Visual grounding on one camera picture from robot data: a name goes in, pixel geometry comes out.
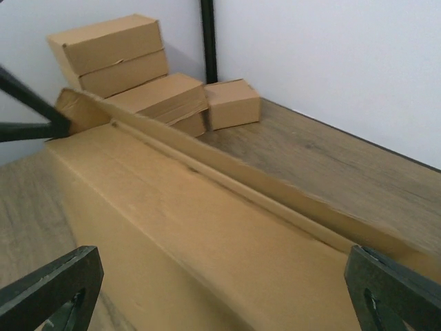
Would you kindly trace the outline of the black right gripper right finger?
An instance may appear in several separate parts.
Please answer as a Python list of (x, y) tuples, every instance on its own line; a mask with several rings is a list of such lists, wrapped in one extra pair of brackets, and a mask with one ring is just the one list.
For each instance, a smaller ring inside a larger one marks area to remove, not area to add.
[(362, 330), (440, 329), (440, 284), (393, 259), (355, 245), (345, 281)]

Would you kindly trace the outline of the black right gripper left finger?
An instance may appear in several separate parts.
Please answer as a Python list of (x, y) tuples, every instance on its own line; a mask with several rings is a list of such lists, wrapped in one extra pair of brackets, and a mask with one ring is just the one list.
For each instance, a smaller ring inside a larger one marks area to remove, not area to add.
[(1, 329), (87, 330), (103, 276), (96, 246), (74, 249), (1, 289)]

